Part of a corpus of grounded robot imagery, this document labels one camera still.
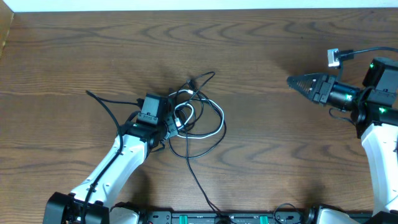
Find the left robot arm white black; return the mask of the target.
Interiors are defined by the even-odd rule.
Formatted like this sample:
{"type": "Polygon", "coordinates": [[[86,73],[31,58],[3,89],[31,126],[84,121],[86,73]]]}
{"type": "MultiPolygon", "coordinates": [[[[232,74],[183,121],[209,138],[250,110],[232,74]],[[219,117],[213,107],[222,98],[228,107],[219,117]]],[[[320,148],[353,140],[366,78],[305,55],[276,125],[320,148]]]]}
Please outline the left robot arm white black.
{"type": "Polygon", "coordinates": [[[134,112],[96,169],[69,194],[55,192],[48,200],[44,223],[142,223],[131,208],[115,207],[130,175],[153,148],[177,133],[171,106],[134,112]]]}

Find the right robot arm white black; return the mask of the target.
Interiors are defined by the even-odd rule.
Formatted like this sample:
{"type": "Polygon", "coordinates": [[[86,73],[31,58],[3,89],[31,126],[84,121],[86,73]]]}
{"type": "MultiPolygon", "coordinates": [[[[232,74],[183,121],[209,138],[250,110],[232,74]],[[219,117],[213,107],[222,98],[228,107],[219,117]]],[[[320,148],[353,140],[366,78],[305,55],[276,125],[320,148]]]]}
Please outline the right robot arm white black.
{"type": "Polygon", "coordinates": [[[338,81],[334,75],[313,73],[288,77],[288,86],[310,101],[349,111],[357,137],[368,158],[374,194],[374,209],[368,223],[397,223],[397,110],[386,97],[395,96],[391,78],[364,80],[364,89],[338,81]]]}

